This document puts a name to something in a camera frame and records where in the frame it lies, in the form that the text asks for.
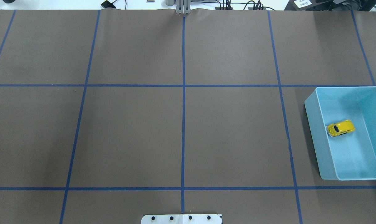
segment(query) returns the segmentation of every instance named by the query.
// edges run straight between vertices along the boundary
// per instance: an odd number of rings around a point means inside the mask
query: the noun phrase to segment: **metal bracket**
[[[176,0],[177,14],[191,13],[191,0]]]
[[[222,215],[217,214],[171,214],[145,215],[141,224],[222,224]]]

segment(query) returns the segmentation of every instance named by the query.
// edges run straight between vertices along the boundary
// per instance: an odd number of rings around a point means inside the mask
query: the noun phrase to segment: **vertical blue line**
[[[71,155],[71,158],[70,158],[69,171],[67,173],[66,189],[65,189],[65,194],[64,194],[64,200],[63,200],[63,203],[62,203],[61,216],[60,216],[60,219],[59,219],[60,224],[63,223],[63,217],[64,217],[64,214],[65,214],[67,193],[69,192],[70,177],[72,175],[72,168],[73,168],[74,155],[75,155],[75,152],[76,152],[77,138],[79,136],[79,130],[80,130],[81,115],[83,114],[83,108],[84,108],[84,100],[86,99],[88,78],[90,76],[91,61],[92,61],[92,55],[94,53],[95,39],[97,37],[97,30],[98,30],[98,23],[100,21],[100,14],[101,14],[101,10],[98,10],[97,21],[95,23],[94,37],[93,37],[92,45],[91,45],[90,59],[88,61],[88,66],[87,66],[86,81],[85,81],[85,84],[84,84],[83,96],[81,98],[79,118],[77,120],[77,127],[76,127],[76,133],[75,133],[75,136],[74,136],[72,155]]]
[[[355,31],[357,33],[358,42],[360,43],[360,47],[361,47],[361,51],[362,51],[362,54],[363,54],[363,58],[364,58],[364,61],[366,62],[367,70],[369,71],[370,79],[372,80],[372,84],[375,86],[376,82],[374,81],[372,70],[370,69],[369,62],[367,60],[366,54],[365,54],[364,49],[363,49],[363,45],[362,45],[360,33],[359,33],[358,27],[357,27],[357,21],[355,20],[354,11],[352,11],[352,10],[351,10],[351,16],[352,16],[352,21],[354,22]]]
[[[12,17],[11,17],[11,20],[10,20],[10,23],[8,24],[8,28],[7,28],[7,31],[6,31],[6,34],[4,35],[4,38],[3,38],[3,42],[1,43],[1,46],[0,46],[0,55],[1,55],[1,52],[3,51],[3,47],[4,47],[4,44],[6,42],[6,39],[7,39],[7,36],[8,36],[8,33],[10,31],[10,28],[11,28],[11,24],[13,22],[13,19],[15,17],[15,13],[16,13],[16,10],[14,10],[13,14],[12,14]]]
[[[182,17],[182,146],[181,146],[181,213],[185,211],[185,17]]]
[[[272,31],[272,23],[271,23],[271,15],[269,11],[268,13],[268,23],[269,23],[269,32],[271,34],[271,42],[272,42],[272,50],[273,50],[273,59],[275,61],[275,69],[276,69],[276,77],[278,79],[278,85],[279,85],[279,95],[281,98],[281,105],[282,105],[282,112],[283,112],[283,120],[285,123],[285,131],[287,136],[287,142],[289,145],[289,154],[290,154],[290,166],[291,166],[291,172],[293,175],[293,183],[295,188],[295,194],[296,194],[296,203],[297,203],[297,212],[299,214],[299,222],[300,224],[303,223],[303,218],[301,215],[301,205],[300,205],[300,198],[299,198],[299,190],[297,188],[297,181],[296,181],[296,171],[294,169],[294,161],[293,161],[293,152],[291,150],[291,143],[290,143],[290,135],[289,135],[289,127],[287,126],[287,118],[286,118],[286,110],[285,110],[285,102],[283,100],[283,93],[282,93],[282,85],[281,85],[281,78],[279,75],[279,66],[278,66],[278,60],[276,58],[276,49],[275,49],[275,41],[273,38],[273,31]]]

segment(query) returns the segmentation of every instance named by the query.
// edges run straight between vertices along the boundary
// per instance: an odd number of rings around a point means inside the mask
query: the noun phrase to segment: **toy car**
[[[327,133],[332,137],[341,136],[346,133],[355,131],[354,124],[351,122],[351,120],[345,120],[342,122],[331,124],[331,125],[328,125],[326,128],[327,128]]]

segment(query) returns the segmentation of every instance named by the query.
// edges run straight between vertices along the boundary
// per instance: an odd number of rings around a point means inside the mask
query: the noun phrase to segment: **light blue container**
[[[376,86],[318,87],[306,99],[320,176],[376,180]],[[326,126],[350,119],[354,132],[330,137]]]

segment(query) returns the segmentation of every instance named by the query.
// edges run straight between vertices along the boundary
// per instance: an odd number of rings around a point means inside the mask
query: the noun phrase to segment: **blue plastic bin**
[[[305,101],[320,176],[376,180],[376,86],[318,87]],[[354,132],[330,137],[326,126],[350,119]]]

